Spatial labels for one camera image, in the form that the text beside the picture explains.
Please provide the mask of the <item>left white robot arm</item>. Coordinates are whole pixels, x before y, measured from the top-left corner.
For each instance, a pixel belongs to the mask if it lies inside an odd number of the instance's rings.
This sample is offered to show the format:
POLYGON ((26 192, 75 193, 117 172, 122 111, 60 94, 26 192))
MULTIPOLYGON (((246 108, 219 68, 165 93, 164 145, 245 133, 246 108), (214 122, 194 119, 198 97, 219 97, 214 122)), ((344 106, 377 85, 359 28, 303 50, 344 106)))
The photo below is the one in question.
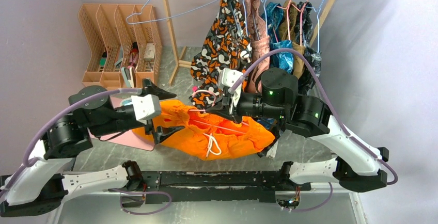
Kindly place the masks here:
POLYGON ((142 127, 157 142, 164 141, 175 129, 154 127, 152 120, 161 114, 160 101, 174 97, 147 78, 140 88, 107 90, 92 85, 71 95, 68 108, 31 140, 18 170, 1 176, 1 216, 43 215, 100 190, 145 189, 143 173, 134 161, 86 174, 65 174, 65 170, 92 148, 93 137, 110 141, 142 127))

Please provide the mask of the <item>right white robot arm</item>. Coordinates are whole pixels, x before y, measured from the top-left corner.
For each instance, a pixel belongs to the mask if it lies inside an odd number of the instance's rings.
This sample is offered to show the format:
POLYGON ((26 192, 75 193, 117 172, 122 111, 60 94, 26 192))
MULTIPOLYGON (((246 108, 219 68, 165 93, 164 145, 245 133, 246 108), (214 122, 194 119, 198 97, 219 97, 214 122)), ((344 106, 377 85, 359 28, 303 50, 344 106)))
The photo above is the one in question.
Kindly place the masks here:
POLYGON ((343 188, 364 193, 388 185, 382 162, 388 160, 385 147, 374 148, 355 138, 334 117, 326 101, 299 94, 298 79, 285 70, 272 68, 260 76, 261 92, 246 93, 229 89, 240 72, 225 69, 218 84, 223 93, 207 113, 235 123, 244 117, 272 118, 282 130, 314 140, 335 153, 335 157, 314 163, 285 162, 279 184, 285 190, 307 183, 337 183, 343 188))

